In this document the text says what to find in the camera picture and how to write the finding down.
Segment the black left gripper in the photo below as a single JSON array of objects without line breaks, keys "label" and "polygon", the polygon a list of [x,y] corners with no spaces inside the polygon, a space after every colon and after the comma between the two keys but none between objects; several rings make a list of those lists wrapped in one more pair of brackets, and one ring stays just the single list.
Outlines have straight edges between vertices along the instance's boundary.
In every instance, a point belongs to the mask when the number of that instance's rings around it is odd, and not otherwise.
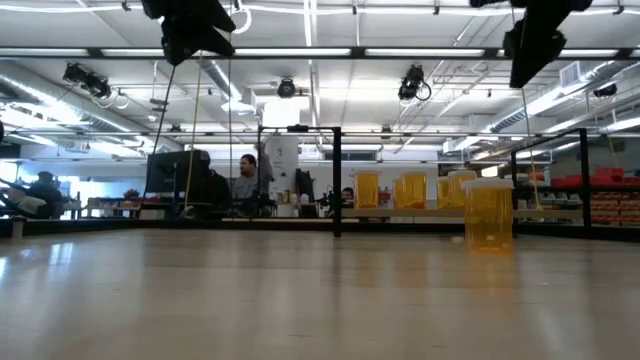
[{"label": "black left gripper", "polygon": [[[143,11],[152,20],[163,18],[171,29],[203,30],[214,26],[231,33],[236,24],[219,0],[141,0]],[[217,30],[175,33],[163,31],[161,45],[166,61],[180,65],[196,52],[207,51],[232,56],[235,48]]]}]

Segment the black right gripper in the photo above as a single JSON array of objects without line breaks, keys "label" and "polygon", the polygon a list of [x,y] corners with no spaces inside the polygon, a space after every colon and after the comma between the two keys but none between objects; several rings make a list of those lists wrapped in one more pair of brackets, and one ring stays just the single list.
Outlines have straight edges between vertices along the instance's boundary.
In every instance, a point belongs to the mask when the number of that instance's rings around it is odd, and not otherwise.
[{"label": "black right gripper", "polygon": [[[575,0],[514,0],[514,6],[525,13],[505,33],[504,56],[511,60],[509,86],[523,88],[563,50],[567,39],[555,29],[575,10]],[[552,32],[536,35],[527,28]]]}]

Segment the overhead light bar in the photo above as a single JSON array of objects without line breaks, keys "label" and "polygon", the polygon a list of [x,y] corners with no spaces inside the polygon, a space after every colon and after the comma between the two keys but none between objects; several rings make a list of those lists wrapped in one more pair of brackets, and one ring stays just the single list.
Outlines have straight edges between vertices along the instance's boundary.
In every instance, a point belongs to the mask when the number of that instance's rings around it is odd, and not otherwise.
[{"label": "overhead light bar", "polygon": [[[328,60],[470,60],[502,61],[506,52],[499,48],[430,47],[239,47],[233,57],[257,59],[328,59]],[[164,53],[156,48],[63,48],[0,47],[0,59],[97,59],[97,60],[161,60]],[[559,54],[569,60],[640,61],[640,47],[633,48],[566,48]]]}]

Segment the black ceiling spotlight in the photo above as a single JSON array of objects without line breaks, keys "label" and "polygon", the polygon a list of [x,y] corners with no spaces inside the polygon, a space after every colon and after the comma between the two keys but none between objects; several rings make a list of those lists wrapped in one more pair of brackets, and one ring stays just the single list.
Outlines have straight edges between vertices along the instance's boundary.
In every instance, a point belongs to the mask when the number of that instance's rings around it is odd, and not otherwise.
[{"label": "black ceiling spotlight", "polygon": [[432,89],[425,81],[424,71],[421,65],[411,65],[405,76],[401,79],[398,90],[398,98],[401,101],[417,99],[428,101],[432,96]]},{"label": "black ceiling spotlight", "polygon": [[107,99],[112,94],[107,78],[86,70],[77,63],[67,64],[62,79],[87,91],[94,98]]}]

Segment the thin black background stand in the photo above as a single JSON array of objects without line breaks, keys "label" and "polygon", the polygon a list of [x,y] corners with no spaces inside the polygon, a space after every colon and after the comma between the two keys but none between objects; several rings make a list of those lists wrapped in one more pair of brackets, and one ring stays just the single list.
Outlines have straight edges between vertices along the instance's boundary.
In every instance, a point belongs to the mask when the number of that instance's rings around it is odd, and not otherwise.
[{"label": "thin black background stand", "polygon": [[313,179],[309,172],[303,172],[299,168],[299,138],[307,136],[318,140],[326,133],[333,136],[332,170],[336,177],[334,186],[339,187],[342,150],[340,127],[259,127],[258,147],[266,146],[265,154],[269,157],[268,163],[272,168],[265,202],[272,209],[270,218],[274,221],[316,219],[321,216],[320,205],[315,202]]}]

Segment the storage rack with bins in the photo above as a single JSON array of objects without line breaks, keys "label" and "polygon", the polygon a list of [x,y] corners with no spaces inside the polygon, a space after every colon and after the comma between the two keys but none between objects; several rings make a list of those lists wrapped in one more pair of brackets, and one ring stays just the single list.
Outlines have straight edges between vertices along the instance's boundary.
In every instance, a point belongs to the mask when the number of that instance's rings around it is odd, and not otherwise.
[{"label": "storage rack with bins", "polygon": [[628,177],[621,168],[598,168],[583,189],[580,174],[553,177],[543,172],[519,174],[514,207],[529,211],[523,223],[582,226],[589,215],[594,226],[640,228],[640,176]]}]

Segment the black computer monitor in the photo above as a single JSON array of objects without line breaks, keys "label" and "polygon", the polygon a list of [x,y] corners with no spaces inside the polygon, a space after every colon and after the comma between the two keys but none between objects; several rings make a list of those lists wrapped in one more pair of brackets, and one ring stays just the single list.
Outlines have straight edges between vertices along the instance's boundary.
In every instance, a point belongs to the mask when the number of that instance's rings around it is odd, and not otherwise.
[{"label": "black computer monitor", "polygon": [[147,193],[201,191],[210,177],[210,157],[206,151],[153,154],[147,160]]}]

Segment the black aluminium rig frame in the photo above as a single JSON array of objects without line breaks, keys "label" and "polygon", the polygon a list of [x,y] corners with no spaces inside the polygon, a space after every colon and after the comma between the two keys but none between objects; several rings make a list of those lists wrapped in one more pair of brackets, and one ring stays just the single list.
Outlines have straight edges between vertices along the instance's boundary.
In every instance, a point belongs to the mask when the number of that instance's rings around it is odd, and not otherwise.
[{"label": "black aluminium rig frame", "polygon": [[[115,231],[130,229],[170,229],[170,230],[248,230],[248,231],[309,231],[332,232],[334,224],[311,221],[277,221],[258,219],[249,221],[204,221],[204,220],[125,220],[125,219],[89,219],[89,220],[25,220],[0,219],[0,238],[12,236],[16,223],[23,225],[26,236],[53,235],[92,231]],[[341,223],[342,233],[380,233],[380,234],[454,234],[462,233],[462,224],[428,223]],[[640,228],[612,228],[557,225],[557,224],[515,224],[513,234],[558,238],[617,241],[640,244]]]}]

